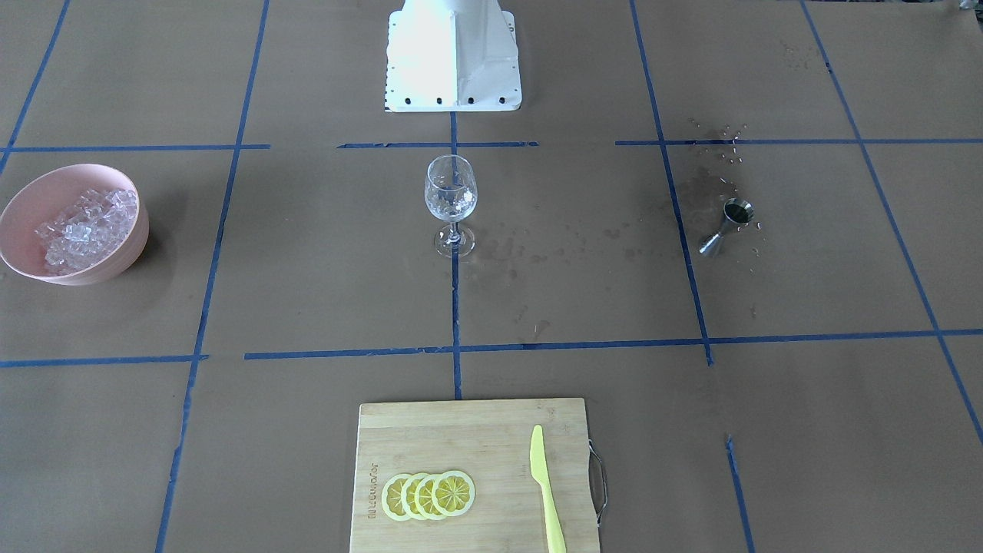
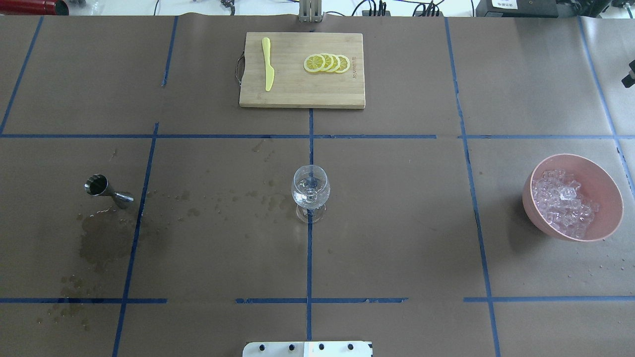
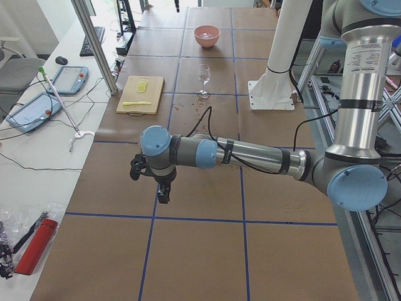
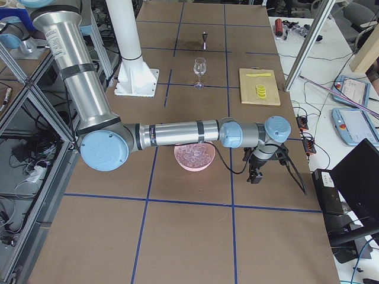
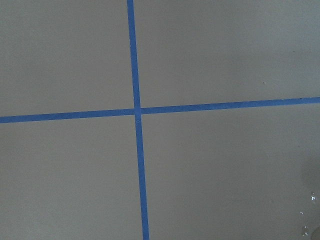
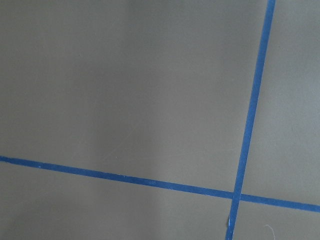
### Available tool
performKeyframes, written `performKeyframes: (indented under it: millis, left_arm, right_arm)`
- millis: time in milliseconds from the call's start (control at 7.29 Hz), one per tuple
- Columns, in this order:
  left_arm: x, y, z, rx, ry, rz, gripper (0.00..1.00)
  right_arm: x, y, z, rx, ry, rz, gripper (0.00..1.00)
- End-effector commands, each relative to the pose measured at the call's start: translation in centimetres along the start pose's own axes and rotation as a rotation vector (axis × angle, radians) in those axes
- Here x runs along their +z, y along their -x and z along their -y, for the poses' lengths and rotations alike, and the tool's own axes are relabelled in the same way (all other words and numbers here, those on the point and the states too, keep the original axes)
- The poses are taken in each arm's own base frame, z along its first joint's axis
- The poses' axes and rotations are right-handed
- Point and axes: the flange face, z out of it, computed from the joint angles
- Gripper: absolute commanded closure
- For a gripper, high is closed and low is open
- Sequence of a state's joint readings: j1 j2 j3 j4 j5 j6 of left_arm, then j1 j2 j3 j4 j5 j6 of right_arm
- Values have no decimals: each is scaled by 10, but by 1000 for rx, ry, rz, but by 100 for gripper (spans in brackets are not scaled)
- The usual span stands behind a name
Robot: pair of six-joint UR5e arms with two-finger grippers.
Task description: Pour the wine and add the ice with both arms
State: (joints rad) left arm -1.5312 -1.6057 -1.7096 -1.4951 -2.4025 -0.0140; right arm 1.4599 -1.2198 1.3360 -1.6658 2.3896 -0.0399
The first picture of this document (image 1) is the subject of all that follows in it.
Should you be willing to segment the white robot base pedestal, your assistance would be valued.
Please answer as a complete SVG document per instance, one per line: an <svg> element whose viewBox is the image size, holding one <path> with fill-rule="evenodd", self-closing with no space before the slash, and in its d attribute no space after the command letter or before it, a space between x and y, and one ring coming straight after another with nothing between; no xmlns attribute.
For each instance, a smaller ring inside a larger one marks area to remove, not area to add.
<svg viewBox="0 0 983 553"><path fill-rule="evenodd" d="M387 31L386 111L521 108L515 18L498 1L406 1Z"/></svg>

